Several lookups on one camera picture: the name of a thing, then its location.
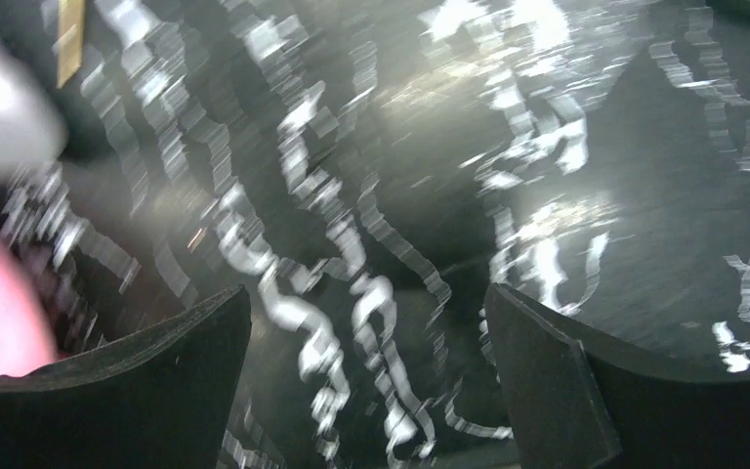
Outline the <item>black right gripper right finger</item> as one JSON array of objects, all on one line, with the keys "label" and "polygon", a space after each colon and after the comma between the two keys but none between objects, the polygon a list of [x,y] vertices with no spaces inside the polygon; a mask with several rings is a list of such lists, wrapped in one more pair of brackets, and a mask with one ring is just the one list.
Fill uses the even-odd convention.
[{"label": "black right gripper right finger", "polygon": [[750,468],[750,377],[645,350],[506,284],[488,333],[525,468]]}]

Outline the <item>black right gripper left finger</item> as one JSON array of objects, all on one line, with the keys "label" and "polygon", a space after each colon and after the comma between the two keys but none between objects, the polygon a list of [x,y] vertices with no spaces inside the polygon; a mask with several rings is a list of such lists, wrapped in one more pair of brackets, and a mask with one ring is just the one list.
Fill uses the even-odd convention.
[{"label": "black right gripper left finger", "polygon": [[214,467],[251,328],[238,287],[28,376],[0,376],[0,468]]}]

